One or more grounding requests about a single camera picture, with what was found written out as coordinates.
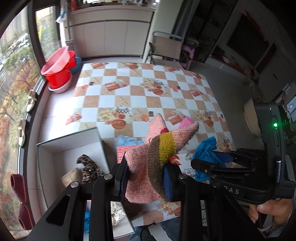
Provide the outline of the person's right hand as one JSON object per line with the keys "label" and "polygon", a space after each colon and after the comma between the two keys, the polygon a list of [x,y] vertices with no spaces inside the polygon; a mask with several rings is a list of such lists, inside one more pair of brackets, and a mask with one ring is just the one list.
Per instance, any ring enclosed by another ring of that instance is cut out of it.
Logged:
{"label": "person's right hand", "polygon": [[248,216],[253,223],[259,218],[259,214],[273,217],[273,226],[281,226],[286,223],[293,212],[293,201],[291,199],[269,200],[260,205],[249,205]]}

